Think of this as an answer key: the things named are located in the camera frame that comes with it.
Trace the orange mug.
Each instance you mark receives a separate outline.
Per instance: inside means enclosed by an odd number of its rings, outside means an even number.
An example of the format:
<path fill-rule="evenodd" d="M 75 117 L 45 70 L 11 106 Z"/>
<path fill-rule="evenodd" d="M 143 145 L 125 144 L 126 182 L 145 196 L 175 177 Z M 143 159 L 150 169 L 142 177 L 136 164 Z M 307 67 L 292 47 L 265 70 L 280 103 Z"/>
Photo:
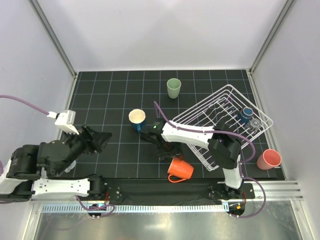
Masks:
<path fill-rule="evenodd" d="M 179 183 L 189 180 L 193 173 L 194 167 L 178 157 L 174 157 L 167 170 L 168 181 L 171 183 Z"/>

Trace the blue mug cream inside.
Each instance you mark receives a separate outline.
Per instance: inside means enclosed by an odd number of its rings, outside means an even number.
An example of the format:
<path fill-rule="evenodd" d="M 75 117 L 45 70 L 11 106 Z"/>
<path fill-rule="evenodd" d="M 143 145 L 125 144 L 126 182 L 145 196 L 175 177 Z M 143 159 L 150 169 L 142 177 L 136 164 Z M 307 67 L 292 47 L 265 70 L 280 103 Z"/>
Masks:
<path fill-rule="evenodd" d="M 133 109 L 128 114 L 128 119 L 133 129 L 140 133 L 142 128 L 146 125 L 146 114 L 141 109 Z"/>

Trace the dark blue cup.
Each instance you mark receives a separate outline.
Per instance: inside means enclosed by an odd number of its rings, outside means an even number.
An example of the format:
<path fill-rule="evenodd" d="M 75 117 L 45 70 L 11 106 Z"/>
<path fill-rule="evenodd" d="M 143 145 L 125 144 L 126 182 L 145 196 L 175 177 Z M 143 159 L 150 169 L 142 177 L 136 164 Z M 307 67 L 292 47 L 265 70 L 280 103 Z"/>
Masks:
<path fill-rule="evenodd" d="M 247 124 L 253 117 L 253 110 L 250 107 L 243 107 L 240 109 L 237 115 L 237 121 L 239 124 Z"/>

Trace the clear faceted glass cup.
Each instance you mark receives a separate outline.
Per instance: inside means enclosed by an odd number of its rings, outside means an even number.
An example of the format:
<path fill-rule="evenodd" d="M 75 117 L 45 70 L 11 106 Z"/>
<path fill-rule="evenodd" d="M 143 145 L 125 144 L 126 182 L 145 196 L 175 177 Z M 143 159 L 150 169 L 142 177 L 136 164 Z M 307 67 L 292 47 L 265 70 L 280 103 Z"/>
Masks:
<path fill-rule="evenodd" d="M 252 118 L 246 125 L 245 129 L 250 133 L 256 133 L 261 126 L 261 121 L 258 118 Z"/>

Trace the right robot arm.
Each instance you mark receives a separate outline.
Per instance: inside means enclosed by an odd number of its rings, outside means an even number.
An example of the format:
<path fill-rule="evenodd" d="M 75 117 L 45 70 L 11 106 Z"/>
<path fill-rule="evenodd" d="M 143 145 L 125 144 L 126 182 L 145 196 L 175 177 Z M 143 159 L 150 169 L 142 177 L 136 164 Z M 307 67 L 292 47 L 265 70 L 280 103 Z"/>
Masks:
<path fill-rule="evenodd" d="M 244 180 L 239 163 L 241 141 L 249 140 L 235 132 L 226 131 L 225 125 L 201 127 L 165 121 L 158 118 L 151 126 L 139 130 L 140 138 L 157 147 L 159 159 L 172 159 L 183 155 L 182 145 L 193 145 L 205 149 L 213 161 L 223 170 L 225 193 L 229 198 L 243 194 Z"/>

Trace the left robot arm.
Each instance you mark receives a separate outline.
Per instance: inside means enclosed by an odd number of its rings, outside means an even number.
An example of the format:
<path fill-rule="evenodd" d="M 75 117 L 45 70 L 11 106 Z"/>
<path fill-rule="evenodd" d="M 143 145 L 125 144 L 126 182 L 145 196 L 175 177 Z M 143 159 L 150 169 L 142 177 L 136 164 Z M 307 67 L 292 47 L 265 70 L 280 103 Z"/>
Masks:
<path fill-rule="evenodd" d="M 102 176 L 62 178 L 61 175 L 81 155 L 101 153 L 111 137 L 110 132 L 82 126 L 79 134 L 68 133 L 65 139 L 17 148 L 0 176 L 1 204 L 74 197 L 103 199 L 107 192 Z"/>

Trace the black gridded table mat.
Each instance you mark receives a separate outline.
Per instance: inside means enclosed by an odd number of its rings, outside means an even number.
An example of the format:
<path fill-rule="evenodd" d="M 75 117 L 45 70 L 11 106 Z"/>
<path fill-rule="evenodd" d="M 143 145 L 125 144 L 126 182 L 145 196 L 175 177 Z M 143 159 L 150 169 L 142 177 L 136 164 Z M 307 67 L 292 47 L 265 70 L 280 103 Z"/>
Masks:
<path fill-rule="evenodd" d="M 279 165 L 262 170 L 273 122 L 256 104 L 245 70 L 84 71 L 69 109 L 74 125 L 112 136 L 101 153 L 83 154 L 66 178 L 165 179 L 173 157 L 193 166 L 194 179 L 223 178 L 215 144 L 241 143 L 244 176 L 284 180 Z"/>

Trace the pale green tumbler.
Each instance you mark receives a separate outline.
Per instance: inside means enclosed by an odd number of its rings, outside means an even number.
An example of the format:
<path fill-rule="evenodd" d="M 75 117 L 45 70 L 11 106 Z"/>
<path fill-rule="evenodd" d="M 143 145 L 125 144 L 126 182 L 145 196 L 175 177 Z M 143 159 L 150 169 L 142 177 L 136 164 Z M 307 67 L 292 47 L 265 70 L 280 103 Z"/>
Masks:
<path fill-rule="evenodd" d="M 166 82 L 167 94 L 171 99 L 176 99 L 180 93 L 182 83 L 177 78 L 171 78 Z"/>

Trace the pink cup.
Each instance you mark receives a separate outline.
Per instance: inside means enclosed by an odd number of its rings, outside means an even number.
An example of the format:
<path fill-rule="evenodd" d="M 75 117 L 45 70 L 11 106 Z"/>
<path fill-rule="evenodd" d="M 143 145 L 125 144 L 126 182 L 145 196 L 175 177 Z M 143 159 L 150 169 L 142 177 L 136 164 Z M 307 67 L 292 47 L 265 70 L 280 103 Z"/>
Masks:
<path fill-rule="evenodd" d="M 261 170 L 269 170 L 282 163 L 281 155 L 274 149 L 266 149 L 257 159 L 256 165 Z"/>

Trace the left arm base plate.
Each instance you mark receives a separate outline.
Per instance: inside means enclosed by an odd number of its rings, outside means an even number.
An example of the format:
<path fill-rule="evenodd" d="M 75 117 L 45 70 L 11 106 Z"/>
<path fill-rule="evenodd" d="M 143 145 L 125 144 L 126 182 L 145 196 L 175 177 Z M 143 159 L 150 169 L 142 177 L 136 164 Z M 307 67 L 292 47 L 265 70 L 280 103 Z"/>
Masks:
<path fill-rule="evenodd" d="M 105 190 L 107 201 L 117 202 L 122 199 L 122 186 L 119 183 L 106 183 Z"/>

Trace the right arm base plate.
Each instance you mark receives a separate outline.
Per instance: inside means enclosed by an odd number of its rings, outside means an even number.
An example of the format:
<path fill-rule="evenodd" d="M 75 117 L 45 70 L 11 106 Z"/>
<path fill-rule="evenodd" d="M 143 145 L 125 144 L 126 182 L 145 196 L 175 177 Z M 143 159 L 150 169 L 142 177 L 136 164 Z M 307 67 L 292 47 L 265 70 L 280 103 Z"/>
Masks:
<path fill-rule="evenodd" d="M 213 183 L 208 186 L 211 200 L 229 200 L 230 195 L 224 183 Z"/>

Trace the aluminium rail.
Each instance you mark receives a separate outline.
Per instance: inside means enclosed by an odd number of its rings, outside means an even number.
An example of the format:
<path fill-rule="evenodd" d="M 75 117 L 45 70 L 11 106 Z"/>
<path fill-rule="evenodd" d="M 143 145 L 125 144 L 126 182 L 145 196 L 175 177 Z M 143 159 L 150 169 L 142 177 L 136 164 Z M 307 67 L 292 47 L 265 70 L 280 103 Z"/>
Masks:
<path fill-rule="evenodd" d="M 296 180 L 260 181 L 267 201 L 303 201 L 303 195 Z"/>

